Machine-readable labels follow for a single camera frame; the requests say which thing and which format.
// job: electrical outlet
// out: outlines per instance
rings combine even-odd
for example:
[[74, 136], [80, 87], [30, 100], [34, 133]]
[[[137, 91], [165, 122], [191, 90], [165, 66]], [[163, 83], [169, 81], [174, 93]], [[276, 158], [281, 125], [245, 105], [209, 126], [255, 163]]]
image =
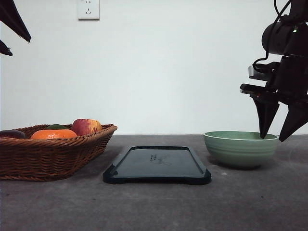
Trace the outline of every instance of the electrical outlet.
[[78, 19], [100, 19], [100, 0], [77, 0]]

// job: black tray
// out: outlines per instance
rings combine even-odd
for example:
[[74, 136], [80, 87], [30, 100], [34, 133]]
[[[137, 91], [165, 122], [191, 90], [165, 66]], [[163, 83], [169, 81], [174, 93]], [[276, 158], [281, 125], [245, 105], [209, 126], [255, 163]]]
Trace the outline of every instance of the black tray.
[[103, 181], [111, 184], [149, 181], [207, 184], [211, 174], [190, 147], [134, 146], [114, 160], [104, 172]]

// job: green bowl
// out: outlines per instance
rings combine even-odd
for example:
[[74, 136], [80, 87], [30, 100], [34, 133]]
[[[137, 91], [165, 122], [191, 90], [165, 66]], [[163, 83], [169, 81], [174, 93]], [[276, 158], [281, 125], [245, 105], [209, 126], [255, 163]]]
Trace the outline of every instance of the green bowl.
[[278, 136], [260, 138], [258, 132], [212, 131], [204, 134], [209, 153], [219, 162], [233, 167], [257, 167], [270, 159], [277, 148]]

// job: tray rim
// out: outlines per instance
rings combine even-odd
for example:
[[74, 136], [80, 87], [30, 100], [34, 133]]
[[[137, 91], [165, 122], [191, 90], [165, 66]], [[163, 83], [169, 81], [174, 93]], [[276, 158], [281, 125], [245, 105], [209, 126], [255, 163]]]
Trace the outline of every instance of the tray rim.
[[[136, 149], [171, 149], [171, 150], [187, 150], [190, 152], [192, 159], [194, 160], [196, 166], [200, 170], [200, 176], [140, 176], [140, 177], [114, 177], [113, 173], [120, 166], [120, 164], [125, 160], [126, 156]], [[186, 181], [189, 184], [207, 184], [211, 182], [211, 174], [200, 160], [198, 154], [190, 146], [176, 146], [176, 145], [134, 145], [124, 148], [120, 154], [112, 161], [111, 165], [103, 173], [103, 181], [111, 184], [122, 184], [129, 181]]]

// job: countertop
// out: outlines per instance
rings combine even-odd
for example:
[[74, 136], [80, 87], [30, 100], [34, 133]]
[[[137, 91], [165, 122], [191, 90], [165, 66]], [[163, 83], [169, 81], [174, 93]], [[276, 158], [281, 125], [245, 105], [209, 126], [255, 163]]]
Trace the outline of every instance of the countertop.
[[[103, 172], [132, 145], [190, 146], [212, 182], [104, 183]], [[252, 170], [219, 164], [201, 135], [114, 135], [69, 179], [3, 180], [0, 189], [1, 231], [306, 231], [308, 135], [279, 143]]]

